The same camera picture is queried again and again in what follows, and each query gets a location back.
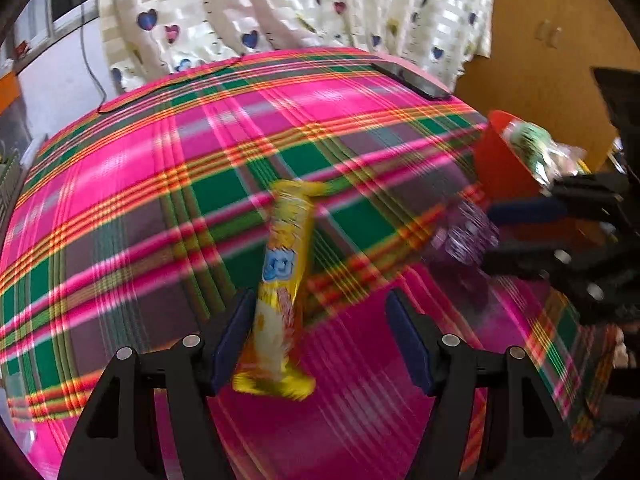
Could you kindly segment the golden yellow snack bar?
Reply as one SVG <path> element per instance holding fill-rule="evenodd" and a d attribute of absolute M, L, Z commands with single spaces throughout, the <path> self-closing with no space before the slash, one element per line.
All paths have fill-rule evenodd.
<path fill-rule="evenodd" d="M 236 392 L 304 400 L 316 380 L 299 368 L 306 279 L 311 262 L 316 200 L 321 182 L 281 180 L 273 204 L 260 271 L 252 331 L 232 378 Z"/>

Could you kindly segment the clear bag of peanuts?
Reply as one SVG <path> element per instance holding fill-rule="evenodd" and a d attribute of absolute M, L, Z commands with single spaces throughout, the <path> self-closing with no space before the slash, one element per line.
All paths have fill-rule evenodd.
<path fill-rule="evenodd" d="M 555 142 L 546 129 L 533 122 L 512 119 L 501 136 L 545 188 L 550 188 L 555 180 L 587 172 L 582 161 L 586 152 L 582 148 Z"/>

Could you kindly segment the purple snack packet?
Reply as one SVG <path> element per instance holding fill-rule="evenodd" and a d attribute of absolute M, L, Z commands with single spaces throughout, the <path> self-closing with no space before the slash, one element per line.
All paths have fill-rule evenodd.
<path fill-rule="evenodd" d="M 498 229 L 485 211 L 469 200 L 454 200 L 445 208 L 423 258 L 428 262 L 478 266 L 486 252 L 498 244 Z"/>

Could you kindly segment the orange storage box lid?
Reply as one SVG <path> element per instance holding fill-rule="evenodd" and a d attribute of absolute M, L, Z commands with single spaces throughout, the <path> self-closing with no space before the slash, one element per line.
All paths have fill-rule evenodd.
<path fill-rule="evenodd" d="M 0 114 L 3 114 L 20 96 L 20 82 L 10 70 L 0 77 Z"/>

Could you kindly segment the brown wooden wardrobe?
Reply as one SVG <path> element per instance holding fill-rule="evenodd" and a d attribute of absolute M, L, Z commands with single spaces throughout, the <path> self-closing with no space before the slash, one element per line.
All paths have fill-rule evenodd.
<path fill-rule="evenodd" d="M 482 114 L 504 110 L 580 146 L 598 169 L 616 129 L 594 66 L 638 70 L 639 49 L 608 0 L 495 0 L 491 55 L 464 66 L 454 93 Z"/>

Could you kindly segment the red woven plastic basket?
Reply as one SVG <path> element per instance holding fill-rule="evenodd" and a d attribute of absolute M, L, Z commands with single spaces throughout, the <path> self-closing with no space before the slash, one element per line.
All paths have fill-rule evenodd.
<path fill-rule="evenodd" d="M 540 184 L 501 135 L 513 119 L 516 116 L 508 112 L 492 110 L 480 140 L 474 145 L 477 179 L 491 205 L 540 197 Z M 576 247 L 600 245 L 605 241 L 605 232 L 599 223 L 573 218 L 511 224 L 501 228 L 501 232 L 508 240 L 536 243 L 559 240 Z"/>

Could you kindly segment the black smartphone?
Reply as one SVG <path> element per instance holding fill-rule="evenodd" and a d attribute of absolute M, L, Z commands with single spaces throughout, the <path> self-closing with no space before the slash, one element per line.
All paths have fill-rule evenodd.
<path fill-rule="evenodd" d="M 371 66 L 377 72 L 399 82 L 405 88 L 422 96 L 424 99 L 430 101 L 447 101 L 451 99 L 451 94 L 447 90 L 436 86 L 434 82 L 397 63 L 374 62 Z"/>

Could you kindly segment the heart patterned white curtain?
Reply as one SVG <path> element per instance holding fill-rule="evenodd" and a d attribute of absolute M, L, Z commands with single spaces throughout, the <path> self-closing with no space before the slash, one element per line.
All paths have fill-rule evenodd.
<path fill-rule="evenodd" d="M 491 50 L 494 0 L 98 0 L 120 88 L 244 54 L 352 47 L 413 63 L 453 87 Z"/>

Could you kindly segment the colourful plaid tablecloth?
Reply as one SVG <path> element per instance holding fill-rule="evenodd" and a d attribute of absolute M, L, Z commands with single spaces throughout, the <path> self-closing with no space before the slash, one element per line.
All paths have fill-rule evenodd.
<path fill-rule="evenodd" d="M 257 285 L 277 180 L 323 181 L 307 285 L 302 402 L 224 389 L 209 403 L 245 479 L 398 479 L 432 402 L 384 316 L 404 288 L 442 330 L 529 353 L 573 440 L 593 435 L 612 328 L 582 328 L 543 284 L 499 278 L 483 311 L 422 266 L 442 206 L 482 202 L 485 118 L 430 102 L 352 49 L 254 54 L 164 78 L 43 145 L 1 253 L 1 368 L 28 457 L 58 475 L 113 354 L 171 346 Z"/>

